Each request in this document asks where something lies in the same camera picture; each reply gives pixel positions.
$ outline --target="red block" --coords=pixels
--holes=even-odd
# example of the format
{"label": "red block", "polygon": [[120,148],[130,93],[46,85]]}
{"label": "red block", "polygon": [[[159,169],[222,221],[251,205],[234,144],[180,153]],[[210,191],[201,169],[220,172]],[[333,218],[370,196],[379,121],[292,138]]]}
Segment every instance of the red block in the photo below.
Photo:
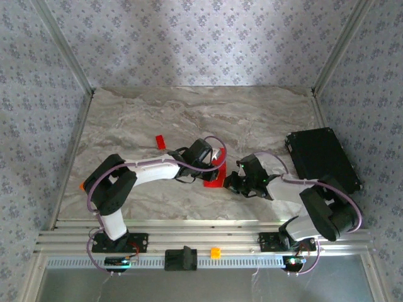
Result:
{"label": "red block", "polygon": [[164,137],[162,135],[157,135],[156,136],[156,141],[157,141],[157,147],[158,147],[159,150],[166,149]]}
{"label": "red block", "polygon": [[[221,149],[220,157],[218,159],[213,160],[212,162],[213,165],[218,165],[224,159],[225,150],[224,148],[220,149]],[[219,167],[219,175],[217,176],[217,179],[215,181],[204,181],[203,185],[205,187],[222,187],[226,176],[227,176],[227,163],[224,162],[224,164],[221,167]]]}

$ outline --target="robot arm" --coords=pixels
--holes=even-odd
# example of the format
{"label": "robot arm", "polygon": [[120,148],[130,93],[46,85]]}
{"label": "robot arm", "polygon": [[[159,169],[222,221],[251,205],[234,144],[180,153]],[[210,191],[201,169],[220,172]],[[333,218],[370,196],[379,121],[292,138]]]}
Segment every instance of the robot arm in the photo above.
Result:
{"label": "robot arm", "polygon": [[115,169],[102,179],[91,196],[105,233],[110,240],[115,241],[127,233],[121,207],[133,187],[158,179],[177,179],[183,176],[206,181],[215,180],[218,170],[199,172],[180,166],[177,162],[200,169],[210,169],[214,168],[211,159],[216,158],[218,152],[219,149],[213,149],[206,141],[198,139],[190,148],[180,148],[152,159],[123,160],[118,154],[113,154],[84,181],[83,188],[89,194],[92,186],[104,173],[118,165],[129,164],[129,167]]}
{"label": "robot arm", "polygon": [[360,214],[353,205],[335,193],[341,191],[346,194],[332,177],[301,181],[289,175],[269,176],[254,154],[237,161],[237,165],[239,171],[232,172],[224,181],[227,189],[247,198],[259,196],[269,200],[293,201],[307,209],[307,216],[294,217],[280,227],[280,240],[285,249],[305,238],[323,236],[329,241],[336,241],[359,221]]}

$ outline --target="wall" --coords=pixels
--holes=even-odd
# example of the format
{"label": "wall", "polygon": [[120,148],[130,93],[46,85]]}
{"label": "wall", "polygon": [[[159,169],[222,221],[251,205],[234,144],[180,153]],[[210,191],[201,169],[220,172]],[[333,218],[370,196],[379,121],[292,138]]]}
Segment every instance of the wall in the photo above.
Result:
{"label": "wall", "polygon": [[310,87],[356,1],[47,2],[94,87]]}
{"label": "wall", "polygon": [[377,0],[320,99],[364,182],[356,196],[375,230],[394,298],[403,301],[403,4]]}
{"label": "wall", "polygon": [[0,12],[0,301],[14,301],[52,214],[84,93],[29,1],[1,1]]}

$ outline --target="marble surface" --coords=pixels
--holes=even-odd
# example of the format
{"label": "marble surface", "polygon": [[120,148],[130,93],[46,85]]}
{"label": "marble surface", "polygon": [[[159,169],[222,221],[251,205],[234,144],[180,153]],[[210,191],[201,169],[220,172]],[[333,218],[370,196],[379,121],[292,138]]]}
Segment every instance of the marble surface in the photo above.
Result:
{"label": "marble surface", "polygon": [[[80,183],[110,154],[146,159],[162,154],[156,135],[167,148],[189,147],[197,138],[216,135],[228,148],[227,175],[236,160],[272,149],[294,167],[284,147],[291,131],[315,127],[311,94],[306,88],[280,87],[137,87],[97,89],[91,103],[59,219],[93,219]],[[218,142],[210,141],[214,147]],[[263,158],[268,173],[281,170]],[[243,198],[224,188],[203,187],[201,180],[142,184],[123,206],[126,219],[211,219],[276,221],[302,211],[300,204]]]}

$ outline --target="black case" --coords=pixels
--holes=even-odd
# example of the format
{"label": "black case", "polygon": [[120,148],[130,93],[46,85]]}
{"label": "black case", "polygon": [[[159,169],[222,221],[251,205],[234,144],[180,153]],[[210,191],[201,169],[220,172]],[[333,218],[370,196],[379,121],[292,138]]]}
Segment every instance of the black case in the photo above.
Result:
{"label": "black case", "polygon": [[361,181],[331,128],[292,132],[285,146],[299,178],[321,179],[328,175],[349,194],[361,189]]}

